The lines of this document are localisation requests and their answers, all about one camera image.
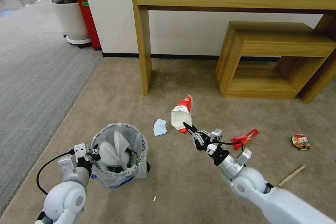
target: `small object on table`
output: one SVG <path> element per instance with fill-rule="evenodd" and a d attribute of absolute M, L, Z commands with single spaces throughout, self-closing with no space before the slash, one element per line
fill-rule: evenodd
<path fill-rule="evenodd" d="M 286 182 L 288 182 L 289 180 L 291 180 L 296 174 L 298 174 L 300 171 L 302 171 L 304 168 L 306 168 L 307 166 L 300 166 L 299 168 L 297 168 L 295 171 L 293 171 L 291 174 L 289 174 L 287 177 L 285 177 L 279 184 L 278 187 L 283 186 Z"/>
<path fill-rule="evenodd" d="M 162 119 L 156 120 L 153 127 L 154 136 L 160 136 L 167 133 L 166 123 L 167 121 Z"/>
<path fill-rule="evenodd" d="M 311 144 L 308 140 L 308 138 L 305 135 L 302 134 L 295 134 L 292 137 L 292 142 L 294 144 L 294 146 L 300 150 L 308 150 L 311 147 Z"/>
<path fill-rule="evenodd" d="M 259 134 L 259 132 L 257 131 L 257 129 L 254 129 L 254 130 L 250 131 L 249 133 L 247 133 L 246 135 L 234 137 L 232 139 L 232 142 L 233 143 L 241 142 L 243 145 L 245 145 L 248 141 L 255 138 L 258 134 Z M 241 145 L 239 143 L 234 145 L 235 150 L 240 149 L 240 147 L 241 147 Z"/>

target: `beige carpet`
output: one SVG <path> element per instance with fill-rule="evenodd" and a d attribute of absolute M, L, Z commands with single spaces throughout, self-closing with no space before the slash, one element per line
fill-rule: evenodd
<path fill-rule="evenodd" d="M 259 130 L 249 144 L 253 158 L 247 165 L 272 184 L 307 165 L 284 188 L 336 219 L 336 82 L 309 105 L 299 99 L 225 99 L 215 79 L 215 65 L 214 61 L 154 59 L 148 96 L 143 97 L 138 59 L 104 58 L 0 224 L 33 223 L 44 200 L 35 184 L 38 169 L 74 144 L 89 144 L 100 129 L 114 122 L 133 124 L 146 136 L 151 171 L 148 178 L 113 191 L 92 180 L 78 223 L 266 223 L 258 208 L 234 196 L 221 181 L 219 169 L 195 150 L 188 135 L 168 125 L 166 135 L 153 136 L 156 119 L 169 121 L 171 109 L 187 94 L 194 98 L 196 127 L 221 128 L 225 139 Z M 306 134 L 312 149 L 303 152 L 293 147 L 290 137 L 295 133 Z M 42 173 L 41 184 L 47 190 L 60 181 L 56 163 Z"/>

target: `white wall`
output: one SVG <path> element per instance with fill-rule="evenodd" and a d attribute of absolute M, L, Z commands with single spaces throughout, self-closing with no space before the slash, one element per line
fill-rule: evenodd
<path fill-rule="evenodd" d="M 132 0 L 88 0 L 104 53 L 137 53 Z M 150 11 L 153 54 L 219 55 L 229 21 L 304 22 L 321 15 Z"/>

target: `white plastic bag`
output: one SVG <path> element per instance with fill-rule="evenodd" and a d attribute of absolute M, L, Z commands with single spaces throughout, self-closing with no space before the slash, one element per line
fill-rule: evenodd
<path fill-rule="evenodd" d="M 114 173 L 109 171 L 104 162 L 97 161 L 92 166 L 91 178 L 97 180 L 108 189 L 117 188 L 131 181 L 133 178 L 147 177 L 147 153 L 148 144 L 145 137 L 132 125 L 117 123 L 109 124 L 96 134 L 91 143 L 91 148 L 97 144 L 98 147 L 104 141 L 114 146 L 113 133 L 118 130 L 129 142 L 129 148 L 132 150 L 130 165 L 125 171 Z"/>

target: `potted plant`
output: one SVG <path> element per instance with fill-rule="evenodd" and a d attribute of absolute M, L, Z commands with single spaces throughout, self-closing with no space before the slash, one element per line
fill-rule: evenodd
<path fill-rule="evenodd" d="M 77 0 L 52 0 L 52 5 L 70 44 L 90 42 Z"/>

